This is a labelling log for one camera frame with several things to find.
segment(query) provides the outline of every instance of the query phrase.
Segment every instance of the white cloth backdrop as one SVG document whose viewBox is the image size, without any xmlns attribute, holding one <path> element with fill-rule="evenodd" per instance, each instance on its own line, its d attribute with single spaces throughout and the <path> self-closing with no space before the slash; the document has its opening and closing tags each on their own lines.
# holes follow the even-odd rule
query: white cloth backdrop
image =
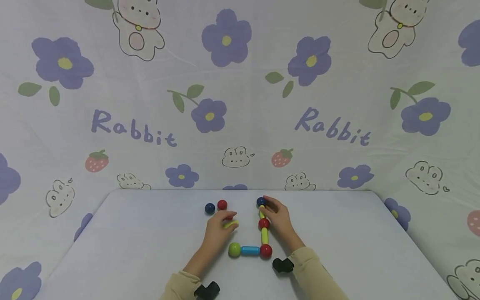
<svg viewBox="0 0 480 300">
<path fill-rule="evenodd" d="M 0 300 L 31 300 L 117 188 L 372 190 L 480 297 L 477 1 L 0 14 Z"/>
</svg>

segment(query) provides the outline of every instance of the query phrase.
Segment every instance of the child's hand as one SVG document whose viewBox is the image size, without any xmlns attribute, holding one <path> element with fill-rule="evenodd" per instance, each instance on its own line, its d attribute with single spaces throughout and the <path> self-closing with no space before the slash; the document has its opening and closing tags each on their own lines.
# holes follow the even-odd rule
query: child's hand
<svg viewBox="0 0 480 300">
<path fill-rule="evenodd" d="M 260 207 L 260 211 L 270 219 L 272 227 L 277 231 L 282 241 L 288 246 L 291 252 L 304 247 L 305 244 L 298 237 L 290 221 L 288 208 L 279 200 L 264 195 L 267 200 L 265 208 Z"/>
<path fill-rule="evenodd" d="M 207 222 L 204 241 L 200 248 L 217 256 L 230 237 L 230 234 L 239 226 L 238 224 L 232 224 L 225 229 L 223 228 L 223 220 L 236 214 L 236 212 L 221 210 L 211 217 Z"/>
</svg>

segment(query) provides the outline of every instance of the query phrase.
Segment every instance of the yellow magnetic stick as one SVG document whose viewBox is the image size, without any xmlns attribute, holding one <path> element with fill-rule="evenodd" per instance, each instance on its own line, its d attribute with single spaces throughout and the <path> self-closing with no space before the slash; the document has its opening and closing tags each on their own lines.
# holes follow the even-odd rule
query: yellow magnetic stick
<svg viewBox="0 0 480 300">
<path fill-rule="evenodd" d="M 239 222 L 237 220 L 233 220 L 233 221 L 230 221 L 228 223 L 226 223 L 223 228 L 227 229 L 228 227 L 230 227 L 230 225 L 232 224 L 238 224 Z"/>
<path fill-rule="evenodd" d="M 263 218 L 265 218 L 265 215 L 264 215 L 264 214 L 262 214 L 262 212 L 260 211 L 260 209 L 258 210 L 258 214 L 260 215 L 260 219 L 263 219 Z"/>
<path fill-rule="evenodd" d="M 262 228 L 262 245 L 268 245 L 268 229 Z"/>
</svg>

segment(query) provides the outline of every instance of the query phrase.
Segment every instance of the hand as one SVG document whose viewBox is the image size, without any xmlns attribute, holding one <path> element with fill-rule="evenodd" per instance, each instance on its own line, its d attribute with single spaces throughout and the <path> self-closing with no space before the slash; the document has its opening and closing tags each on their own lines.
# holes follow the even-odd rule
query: hand
<svg viewBox="0 0 480 300">
<path fill-rule="evenodd" d="M 212 261 L 218 257 L 230 234 L 239 226 L 238 224 L 232 224 L 225 229 L 223 228 L 223 220 L 236 214 L 236 212 L 222 210 L 207 221 L 204 241 L 183 271 L 197 277 L 204 273 Z"/>
<path fill-rule="evenodd" d="M 264 195 L 264 198 L 267 200 L 267 205 L 265 208 L 260 207 L 259 209 L 270 219 L 273 229 L 287 245 L 290 252 L 305 247 L 305 244 L 293 229 L 288 208 L 275 198 L 266 195 Z"/>
</svg>

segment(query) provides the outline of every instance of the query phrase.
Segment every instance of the green ball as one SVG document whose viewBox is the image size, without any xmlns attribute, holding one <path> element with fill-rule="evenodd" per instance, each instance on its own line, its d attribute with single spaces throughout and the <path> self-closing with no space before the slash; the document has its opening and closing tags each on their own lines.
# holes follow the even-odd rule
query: green ball
<svg viewBox="0 0 480 300">
<path fill-rule="evenodd" d="M 228 247 L 228 254 L 231 257 L 239 257 L 241 252 L 241 246 L 238 243 L 231 243 Z"/>
</svg>

